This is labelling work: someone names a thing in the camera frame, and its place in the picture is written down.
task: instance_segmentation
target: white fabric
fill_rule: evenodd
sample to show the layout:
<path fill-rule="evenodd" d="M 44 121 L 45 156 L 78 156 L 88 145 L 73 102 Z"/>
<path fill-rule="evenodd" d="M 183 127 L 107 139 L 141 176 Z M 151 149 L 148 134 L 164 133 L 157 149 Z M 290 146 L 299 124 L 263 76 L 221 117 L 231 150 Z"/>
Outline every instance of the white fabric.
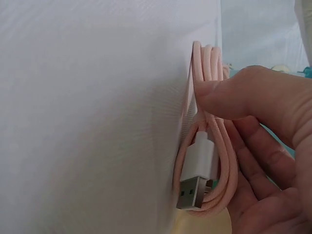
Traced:
<path fill-rule="evenodd" d="M 312 1 L 296 0 L 294 10 L 298 19 L 302 41 L 312 65 Z"/>
<path fill-rule="evenodd" d="M 0 233 L 164 234 L 193 40 L 218 0 L 0 2 Z"/>

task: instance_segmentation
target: hand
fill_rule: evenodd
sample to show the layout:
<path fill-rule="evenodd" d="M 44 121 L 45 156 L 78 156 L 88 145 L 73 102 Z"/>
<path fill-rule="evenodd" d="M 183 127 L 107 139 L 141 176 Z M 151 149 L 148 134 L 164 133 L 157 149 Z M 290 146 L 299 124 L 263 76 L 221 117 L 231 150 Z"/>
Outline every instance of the hand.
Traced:
<path fill-rule="evenodd" d="M 208 112 L 234 120 L 225 121 L 240 167 L 233 233 L 312 233 L 312 80 L 253 66 L 195 88 Z"/>

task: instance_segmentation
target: blurred background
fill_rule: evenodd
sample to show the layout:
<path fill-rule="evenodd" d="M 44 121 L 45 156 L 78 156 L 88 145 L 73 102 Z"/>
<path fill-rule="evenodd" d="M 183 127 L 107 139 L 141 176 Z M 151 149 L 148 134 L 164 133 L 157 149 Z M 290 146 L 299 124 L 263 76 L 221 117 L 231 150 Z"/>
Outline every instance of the blurred background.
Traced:
<path fill-rule="evenodd" d="M 286 65 L 292 72 L 308 66 L 295 0 L 221 0 L 223 60 L 234 69 L 249 65 Z"/>

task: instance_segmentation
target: usb connector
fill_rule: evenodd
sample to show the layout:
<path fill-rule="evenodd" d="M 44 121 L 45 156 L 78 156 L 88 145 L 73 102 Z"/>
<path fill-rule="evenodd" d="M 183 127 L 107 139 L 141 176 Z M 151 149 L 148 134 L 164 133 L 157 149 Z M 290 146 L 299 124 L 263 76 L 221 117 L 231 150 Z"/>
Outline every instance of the usb connector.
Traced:
<path fill-rule="evenodd" d="M 211 190 L 214 167 L 218 167 L 215 163 L 216 156 L 215 144 L 208 140 L 207 133 L 197 132 L 194 144 L 188 147 L 185 155 L 177 208 L 184 210 L 201 208 L 205 193 Z"/>
<path fill-rule="evenodd" d="M 184 210 L 201 208 L 206 182 L 206 179 L 199 176 L 180 182 L 180 194 L 176 207 Z"/>

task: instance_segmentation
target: white connector housing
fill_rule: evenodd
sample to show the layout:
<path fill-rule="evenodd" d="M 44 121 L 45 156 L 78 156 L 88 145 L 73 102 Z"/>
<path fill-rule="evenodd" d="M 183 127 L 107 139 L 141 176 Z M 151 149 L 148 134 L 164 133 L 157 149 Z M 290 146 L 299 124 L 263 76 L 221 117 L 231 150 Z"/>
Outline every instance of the white connector housing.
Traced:
<path fill-rule="evenodd" d="M 218 169 L 218 155 L 215 144 L 208 140 L 204 131 L 197 132 L 195 142 L 189 146 L 184 160 L 180 181 L 196 176 L 206 180 L 215 179 Z"/>

